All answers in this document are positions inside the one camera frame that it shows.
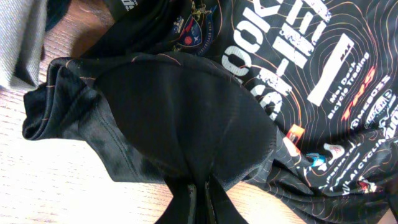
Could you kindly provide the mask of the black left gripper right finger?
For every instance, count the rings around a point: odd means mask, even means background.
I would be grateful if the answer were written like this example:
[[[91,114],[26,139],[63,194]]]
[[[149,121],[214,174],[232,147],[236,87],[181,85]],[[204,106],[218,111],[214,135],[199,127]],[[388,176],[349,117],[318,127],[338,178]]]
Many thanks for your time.
[[[209,224],[248,224],[213,175],[205,183],[205,214]]]

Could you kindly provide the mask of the black cycling jersey with logos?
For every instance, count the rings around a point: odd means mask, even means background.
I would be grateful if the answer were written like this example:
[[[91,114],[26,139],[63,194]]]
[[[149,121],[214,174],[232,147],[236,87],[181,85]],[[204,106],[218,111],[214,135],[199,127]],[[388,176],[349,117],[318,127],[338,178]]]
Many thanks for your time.
[[[397,1],[126,1],[24,95],[28,140],[77,139],[116,182],[247,182],[308,223],[397,211]]]

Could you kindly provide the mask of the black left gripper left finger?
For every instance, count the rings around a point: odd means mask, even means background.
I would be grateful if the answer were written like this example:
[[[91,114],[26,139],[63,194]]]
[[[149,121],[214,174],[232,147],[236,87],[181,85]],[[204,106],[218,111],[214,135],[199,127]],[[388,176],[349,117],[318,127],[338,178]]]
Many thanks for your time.
[[[173,198],[155,224],[194,224],[197,207],[197,188],[184,179],[166,178]]]

